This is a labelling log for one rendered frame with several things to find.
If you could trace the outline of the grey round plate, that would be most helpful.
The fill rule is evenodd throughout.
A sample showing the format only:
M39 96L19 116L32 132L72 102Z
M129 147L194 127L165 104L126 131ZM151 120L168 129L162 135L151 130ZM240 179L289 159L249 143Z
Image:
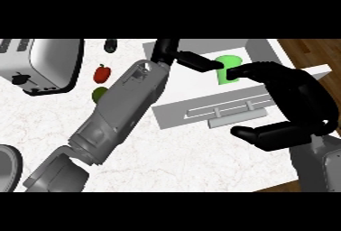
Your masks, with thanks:
M20 174L20 152L13 146L0 144L0 192L11 192L14 190Z

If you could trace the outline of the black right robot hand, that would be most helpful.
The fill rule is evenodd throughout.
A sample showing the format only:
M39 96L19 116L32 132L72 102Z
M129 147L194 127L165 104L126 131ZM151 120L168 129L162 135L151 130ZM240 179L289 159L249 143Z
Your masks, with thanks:
M225 71L225 79L247 78L265 85L265 91L286 117L284 122L255 128L233 126L230 133L270 152L311 143L337 127L337 107L312 76L273 61L256 61Z

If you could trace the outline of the silver toaster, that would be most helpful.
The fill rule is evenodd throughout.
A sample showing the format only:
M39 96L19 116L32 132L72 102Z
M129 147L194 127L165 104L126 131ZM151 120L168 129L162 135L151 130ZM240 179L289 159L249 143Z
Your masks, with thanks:
M82 56L82 39L0 39L0 77L29 96L66 93Z

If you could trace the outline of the red bell pepper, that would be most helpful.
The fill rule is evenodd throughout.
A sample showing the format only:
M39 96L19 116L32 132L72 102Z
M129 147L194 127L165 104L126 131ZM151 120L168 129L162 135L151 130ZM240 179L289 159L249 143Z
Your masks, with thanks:
M110 76L110 68L100 65L92 74L92 80L97 84L101 84Z

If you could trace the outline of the white open drawer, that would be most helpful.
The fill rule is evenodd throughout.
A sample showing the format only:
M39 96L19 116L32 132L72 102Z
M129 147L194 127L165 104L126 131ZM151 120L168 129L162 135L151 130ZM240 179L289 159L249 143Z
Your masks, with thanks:
M240 57L242 63L274 61L293 69L293 63L275 39L181 39L178 50L191 51L209 60L222 55L234 55ZM255 86L259 86L259 83L249 79L219 85L213 70L200 73L172 62L168 83L156 105Z

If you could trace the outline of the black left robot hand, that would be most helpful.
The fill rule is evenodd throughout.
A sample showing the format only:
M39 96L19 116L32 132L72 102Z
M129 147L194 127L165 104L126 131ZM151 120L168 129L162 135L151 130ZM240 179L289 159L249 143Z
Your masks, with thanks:
M172 61L197 72L206 72L213 69L221 69L224 64L219 61L209 60L191 51L177 51L178 39L156 39L150 61L165 63L171 66Z

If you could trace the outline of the green cup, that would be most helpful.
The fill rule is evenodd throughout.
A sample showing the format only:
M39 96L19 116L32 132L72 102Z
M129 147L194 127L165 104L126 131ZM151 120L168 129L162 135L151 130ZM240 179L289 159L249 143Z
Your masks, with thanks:
M219 57L215 58L215 61L221 62L224 64L224 67L218 70L215 70L216 72L216 79L218 79L218 84L228 84L236 82L237 80L227 80L225 79L225 70L231 69L234 67L237 67L242 63L242 58L239 56L234 55L222 55Z

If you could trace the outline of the green round vegetable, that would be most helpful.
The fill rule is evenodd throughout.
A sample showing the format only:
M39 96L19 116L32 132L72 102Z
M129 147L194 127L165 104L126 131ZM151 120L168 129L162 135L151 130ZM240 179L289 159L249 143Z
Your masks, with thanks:
M97 87L92 92L91 92L91 100L94 103L98 102L101 95L104 94L104 92L107 91L106 87Z

